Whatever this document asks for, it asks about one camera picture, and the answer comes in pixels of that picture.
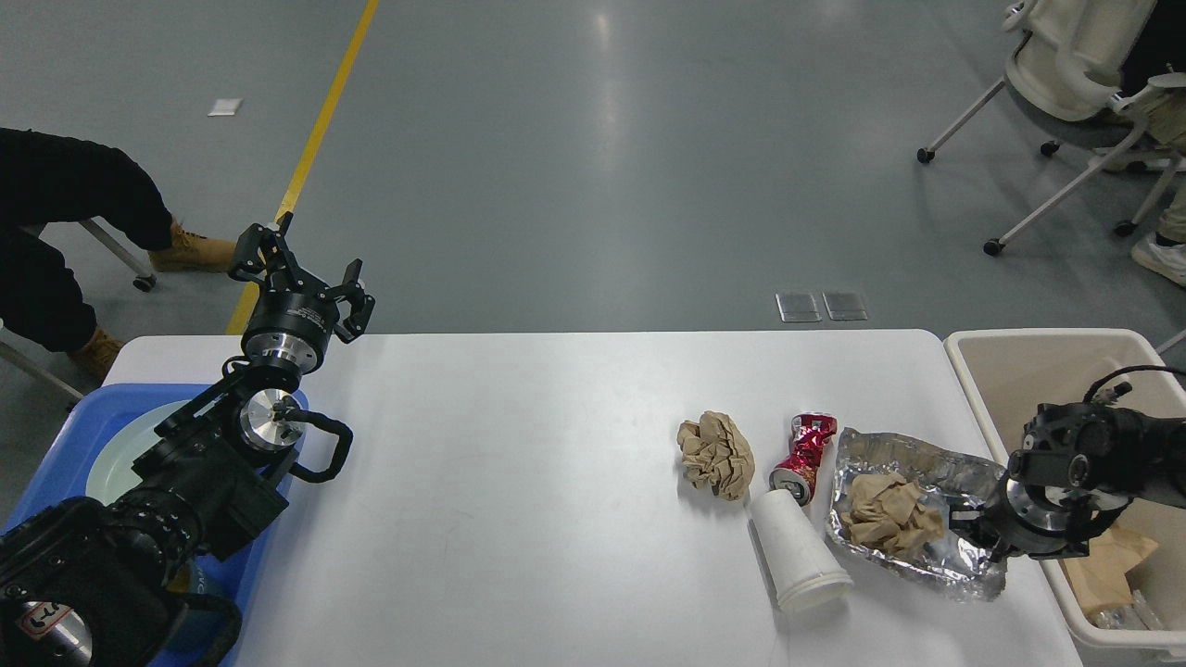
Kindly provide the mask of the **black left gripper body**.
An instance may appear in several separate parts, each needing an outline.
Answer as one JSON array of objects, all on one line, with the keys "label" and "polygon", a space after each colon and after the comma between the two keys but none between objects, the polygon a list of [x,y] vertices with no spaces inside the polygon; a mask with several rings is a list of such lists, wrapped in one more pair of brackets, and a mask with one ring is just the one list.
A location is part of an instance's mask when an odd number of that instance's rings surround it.
[{"label": "black left gripper body", "polygon": [[251,363],[285,360],[310,374],[323,366],[339,318],[337,304],[313,293],[264,290],[259,293],[241,339],[243,355]]}]

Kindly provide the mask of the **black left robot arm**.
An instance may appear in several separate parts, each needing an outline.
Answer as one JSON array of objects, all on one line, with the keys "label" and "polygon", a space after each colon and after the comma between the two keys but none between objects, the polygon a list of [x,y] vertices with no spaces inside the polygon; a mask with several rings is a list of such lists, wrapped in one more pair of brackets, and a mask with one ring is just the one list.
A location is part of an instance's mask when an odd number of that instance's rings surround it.
[{"label": "black left robot arm", "polygon": [[136,460],[138,485],[103,504],[71,497],[4,534],[5,666],[145,666],[192,612],[221,617],[196,659],[216,666],[240,637],[231,599],[174,590],[196,555],[227,560],[288,506],[287,476],[325,483],[353,442],[346,423],[296,402],[304,376],[323,366],[332,337],[366,330],[374,298],[361,260],[343,282],[301,269],[283,212],[246,228],[229,277],[259,285],[259,299],[219,380],[157,425]]}]

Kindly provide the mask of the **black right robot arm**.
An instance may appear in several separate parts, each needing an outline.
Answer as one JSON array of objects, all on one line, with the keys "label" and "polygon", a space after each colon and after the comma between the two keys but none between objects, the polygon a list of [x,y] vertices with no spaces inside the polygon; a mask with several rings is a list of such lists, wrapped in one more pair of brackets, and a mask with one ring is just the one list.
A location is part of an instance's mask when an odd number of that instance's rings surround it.
[{"label": "black right robot arm", "polygon": [[1182,418],[1116,407],[1131,385],[1105,385],[1131,371],[1182,375],[1169,366],[1128,366],[1089,385],[1080,402],[1040,404],[986,501],[952,506],[954,534],[987,550],[991,563],[1085,558],[1090,540],[1135,498],[1181,510]]}]

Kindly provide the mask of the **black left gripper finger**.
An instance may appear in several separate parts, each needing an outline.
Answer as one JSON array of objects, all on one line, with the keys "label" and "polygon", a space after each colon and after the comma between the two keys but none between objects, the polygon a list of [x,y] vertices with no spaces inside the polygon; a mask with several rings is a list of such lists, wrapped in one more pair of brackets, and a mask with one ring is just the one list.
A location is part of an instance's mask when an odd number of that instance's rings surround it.
[{"label": "black left gripper finger", "polygon": [[365,333],[374,313],[374,304],[376,304],[374,296],[369,296],[364,284],[361,282],[361,267],[363,267],[363,260],[355,258],[345,267],[342,282],[326,288],[326,300],[331,305],[338,307],[344,301],[350,309],[346,316],[339,316],[338,320],[334,322],[334,336],[344,345],[350,345]]},{"label": "black left gripper finger", "polygon": [[234,282],[253,282],[259,290],[300,290],[296,258],[285,241],[294,214],[285,211],[274,225],[251,224],[234,246],[227,274]]}]

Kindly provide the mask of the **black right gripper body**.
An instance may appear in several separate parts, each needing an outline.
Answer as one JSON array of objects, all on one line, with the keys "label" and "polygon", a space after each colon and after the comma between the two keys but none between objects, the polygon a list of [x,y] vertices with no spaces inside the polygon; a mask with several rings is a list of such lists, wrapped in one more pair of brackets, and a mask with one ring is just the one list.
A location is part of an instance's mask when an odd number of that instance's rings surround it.
[{"label": "black right gripper body", "polygon": [[1025,485],[1003,474],[987,502],[987,550],[991,559],[1076,559],[1112,525],[1112,495]]}]

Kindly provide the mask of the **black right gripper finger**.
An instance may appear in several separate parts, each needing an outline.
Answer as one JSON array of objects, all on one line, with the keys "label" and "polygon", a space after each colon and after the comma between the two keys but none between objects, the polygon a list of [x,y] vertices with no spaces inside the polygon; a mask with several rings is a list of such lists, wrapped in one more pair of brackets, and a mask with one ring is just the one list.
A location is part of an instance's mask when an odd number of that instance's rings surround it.
[{"label": "black right gripper finger", "polygon": [[1000,563],[1003,558],[997,550],[1000,533],[991,526],[991,520],[984,516],[983,506],[950,504],[949,529],[974,548],[983,550],[987,561]]}]

